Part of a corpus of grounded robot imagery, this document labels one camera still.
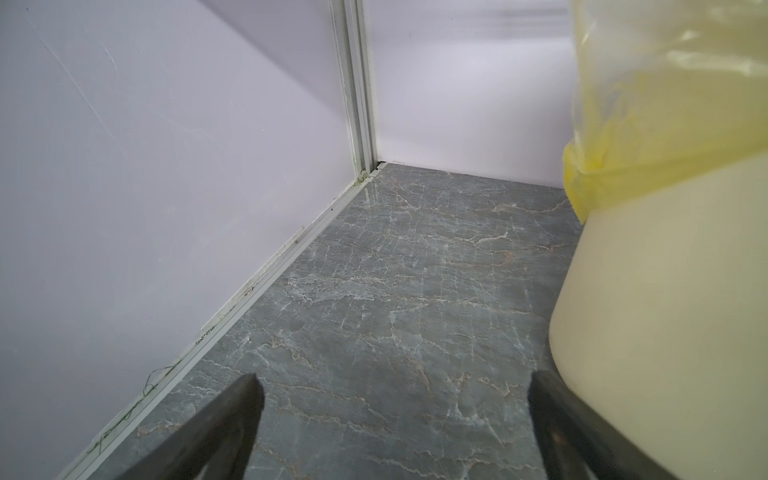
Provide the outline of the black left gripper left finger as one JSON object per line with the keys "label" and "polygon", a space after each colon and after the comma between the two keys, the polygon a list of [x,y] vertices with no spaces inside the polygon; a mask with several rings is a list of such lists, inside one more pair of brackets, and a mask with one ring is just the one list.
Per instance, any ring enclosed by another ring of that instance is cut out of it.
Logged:
{"label": "black left gripper left finger", "polygon": [[265,407],[258,377],[240,376],[122,479],[241,479]]}

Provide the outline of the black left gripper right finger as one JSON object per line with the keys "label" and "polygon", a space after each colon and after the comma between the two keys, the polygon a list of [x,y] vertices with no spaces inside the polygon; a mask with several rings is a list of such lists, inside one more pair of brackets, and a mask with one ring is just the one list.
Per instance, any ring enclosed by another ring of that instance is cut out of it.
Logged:
{"label": "black left gripper right finger", "polygon": [[549,479],[672,479],[551,371],[535,371],[529,413]]}

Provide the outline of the beige bin yellow bag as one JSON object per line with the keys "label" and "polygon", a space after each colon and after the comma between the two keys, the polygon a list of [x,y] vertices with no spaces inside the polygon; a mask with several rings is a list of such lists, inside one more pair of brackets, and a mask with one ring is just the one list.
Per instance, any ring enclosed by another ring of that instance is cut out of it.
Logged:
{"label": "beige bin yellow bag", "polygon": [[767,5],[575,1],[549,330],[568,387],[681,479],[767,475]]}

